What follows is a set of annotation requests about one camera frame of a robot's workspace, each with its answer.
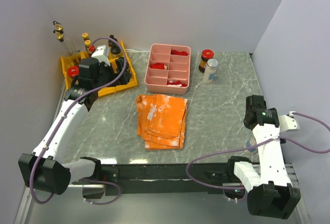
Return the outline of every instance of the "marble table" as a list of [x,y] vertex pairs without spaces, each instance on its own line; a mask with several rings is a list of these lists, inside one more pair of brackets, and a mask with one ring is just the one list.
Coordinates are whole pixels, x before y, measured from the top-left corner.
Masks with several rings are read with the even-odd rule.
[[[243,125],[245,98],[261,94],[248,53],[215,53],[219,62],[212,84],[202,82],[198,70],[201,53],[191,54],[190,86],[185,95],[189,109],[183,149],[148,151],[137,132],[135,99],[147,92],[144,75],[148,52],[128,53],[139,85],[135,88],[99,98],[70,141],[63,163],[82,156],[101,159],[103,164],[187,163],[214,151],[242,148],[252,132]],[[227,162],[232,155],[252,161],[257,155],[245,152],[217,155],[201,162]]]

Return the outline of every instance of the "yellow bottle cap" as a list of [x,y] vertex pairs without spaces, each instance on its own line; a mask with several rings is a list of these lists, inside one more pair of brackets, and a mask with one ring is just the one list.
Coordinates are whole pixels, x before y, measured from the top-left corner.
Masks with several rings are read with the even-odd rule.
[[88,33],[83,33],[83,34],[82,34],[82,37],[83,37],[84,39],[88,38]]
[[90,46],[91,44],[92,44],[92,41],[91,41],[91,40],[86,40],[86,41],[85,41],[85,45],[86,45],[86,46]]

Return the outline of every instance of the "spice bottle with white cap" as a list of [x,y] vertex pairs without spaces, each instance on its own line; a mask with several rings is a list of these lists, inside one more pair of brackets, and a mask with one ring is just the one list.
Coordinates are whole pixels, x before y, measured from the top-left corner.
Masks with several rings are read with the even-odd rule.
[[216,71],[218,68],[218,61],[216,59],[209,59],[207,60],[206,66],[205,66],[205,72],[203,76],[203,82],[207,84],[211,84]]

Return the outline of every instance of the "white wall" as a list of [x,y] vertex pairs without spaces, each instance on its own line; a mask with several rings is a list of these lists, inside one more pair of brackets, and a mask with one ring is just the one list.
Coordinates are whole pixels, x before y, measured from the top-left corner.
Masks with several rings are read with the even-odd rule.
[[18,159],[49,129],[63,79],[41,0],[0,0],[0,9],[0,216],[13,223],[24,188]]
[[253,52],[281,0],[43,0],[81,43],[113,33],[131,49],[153,43]]
[[[268,107],[315,116],[330,124],[330,5],[329,0],[283,0],[253,55]],[[298,118],[301,130],[292,133],[315,149],[330,147],[329,132]],[[330,155],[283,145],[292,162],[313,223],[329,223]]]

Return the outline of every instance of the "cable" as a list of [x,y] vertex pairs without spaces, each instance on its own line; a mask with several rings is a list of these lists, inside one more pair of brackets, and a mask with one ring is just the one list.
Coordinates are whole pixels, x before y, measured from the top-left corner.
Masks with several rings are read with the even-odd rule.
[[94,205],[107,205],[109,203],[112,203],[114,201],[116,201],[120,194],[122,193],[122,190],[120,189],[119,185],[118,184],[115,184],[115,183],[111,183],[111,182],[106,182],[106,181],[98,181],[98,180],[91,180],[91,179],[85,179],[85,180],[88,180],[90,183],[96,183],[96,184],[108,184],[108,185],[112,185],[114,187],[116,187],[118,189],[118,194],[115,198],[113,198],[111,201],[108,201],[108,202],[93,202],[89,199],[85,199],[86,202],[89,202],[90,204],[94,204]]
[[192,180],[192,181],[195,181],[196,183],[199,183],[201,185],[204,185],[204,186],[207,186],[207,187],[211,187],[211,188],[216,188],[216,189],[245,189],[245,187],[229,187],[229,186],[219,186],[219,185],[213,185],[213,184],[207,184],[207,183],[204,183],[202,181],[199,181],[198,179],[195,179],[190,173],[189,173],[189,168],[190,166],[195,163],[196,161],[199,161],[201,159],[204,159],[204,158],[208,158],[208,157],[211,157],[211,156],[214,156],[214,155],[219,155],[219,154],[224,154],[224,153],[234,153],[234,152],[241,152],[241,151],[244,151],[244,150],[249,150],[249,149],[253,149],[253,148],[257,148],[257,147],[260,147],[262,145],[265,145],[269,142],[271,142],[273,140],[273,138],[271,139],[268,139],[268,140],[265,140],[257,145],[254,145],[254,146],[250,146],[248,148],[239,148],[239,149],[232,149],[232,150],[224,150],[224,151],[219,151],[219,152],[215,152],[215,153],[210,153],[210,154],[206,154],[206,155],[203,155],[201,157],[198,157],[198,158],[195,158],[193,159],[191,162],[189,162],[189,164],[186,166],[186,174],[187,176]]
[[36,159],[36,162],[34,163],[33,167],[32,167],[32,170],[31,170],[31,174],[30,174],[30,181],[29,181],[29,187],[30,187],[30,193],[31,193],[31,196],[32,198],[35,200],[36,203],[38,204],[45,204],[47,202],[49,202],[49,200],[53,197],[54,193],[52,193],[46,200],[44,201],[41,201],[37,198],[36,196],[36,193],[35,193],[35,190],[33,188],[33,184],[34,184],[34,178],[35,178],[35,173],[36,173],[36,170],[37,170],[37,166],[38,166],[38,163],[40,161],[40,159],[42,158],[42,156],[45,154],[45,152],[47,151],[47,148],[49,147],[49,145],[51,144],[53,138],[55,137],[57,131],[59,130],[59,128],[61,127],[63,121],[65,120],[65,117],[68,115],[68,113],[70,112],[70,110],[73,108],[73,106],[75,106],[75,104],[77,104],[81,99],[85,98],[87,95],[93,93],[93,92],[96,92],[96,91],[99,91],[101,90],[102,88],[104,87],[108,87],[110,85],[112,85],[113,83],[115,83],[117,80],[119,80],[119,78],[123,75],[123,73],[125,72],[125,69],[126,69],[126,64],[127,64],[127,58],[126,58],[126,53],[124,51],[124,49],[120,46],[120,44],[111,39],[111,38],[104,38],[104,37],[101,37],[101,38],[97,38],[93,43],[92,45],[96,42],[96,41],[99,41],[101,39],[106,39],[106,40],[111,40],[112,42],[114,42],[119,48],[121,51],[123,51],[123,55],[124,55],[124,66],[121,70],[121,72],[118,74],[118,76],[112,80],[111,82],[109,83],[106,83],[105,85],[103,86],[100,86],[100,87],[97,87],[97,88],[94,88],[88,92],[86,92],[85,94],[81,95],[80,97],[78,97],[75,101],[73,101],[73,103],[67,108],[67,110],[64,112],[64,114],[62,115],[62,117],[60,118],[59,122],[57,123],[57,125],[55,126],[53,132],[51,133],[51,135],[49,136],[49,139],[47,140],[46,144],[45,144],[45,147],[41,150],[41,153],[39,154],[39,156],[37,157]]
[[[325,126],[329,131],[330,131],[330,126],[327,125],[325,122],[317,119],[317,118],[314,118],[314,117],[311,117],[311,116],[308,116],[308,115],[305,115],[305,114],[301,114],[301,113],[297,113],[297,112],[293,112],[292,113],[293,115],[297,115],[297,116],[301,116],[301,117],[305,117],[305,118],[308,118],[308,119],[311,119],[313,121],[316,121],[320,124],[322,124],[323,126]],[[295,141],[291,138],[287,138],[287,137],[284,137],[284,136],[279,136],[279,138],[282,138],[282,139],[286,139],[294,144],[296,144],[297,146],[309,151],[309,152],[312,152],[312,153],[318,153],[318,154],[324,154],[324,153],[329,153],[330,152],[330,149],[327,149],[327,150],[324,150],[324,151],[318,151],[318,150],[314,150],[314,149],[311,149],[311,148],[308,148],[306,147],[305,145],[302,145],[301,143],[299,143],[298,141]],[[250,146],[248,148],[240,148],[240,149],[233,149],[233,150],[225,150],[225,151],[219,151],[219,152],[215,152],[215,153],[210,153],[210,154],[206,154],[206,155],[203,155],[201,157],[198,157],[198,158],[195,158],[193,159],[187,166],[186,166],[186,174],[187,176],[195,181],[196,183],[199,183],[201,185],[204,185],[204,186],[207,186],[207,187],[211,187],[211,188],[216,188],[216,189],[245,189],[244,187],[226,187],[226,186],[218,186],[218,185],[212,185],[212,184],[207,184],[207,183],[204,183],[202,181],[199,181],[197,179],[195,179],[190,173],[189,173],[189,168],[190,166],[195,163],[196,161],[199,161],[201,159],[204,159],[204,158],[208,158],[208,157],[211,157],[211,156],[214,156],[214,155],[218,155],[218,154],[224,154],[224,153],[234,153],[234,152],[240,152],[240,151],[244,151],[244,150],[249,150],[249,149],[255,149],[255,148],[258,148],[262,145],[265,145],[269,142],[271,142],[273,139],[268,139],[266,141],[263,141],[257,145],[254,145],[254,146]]]

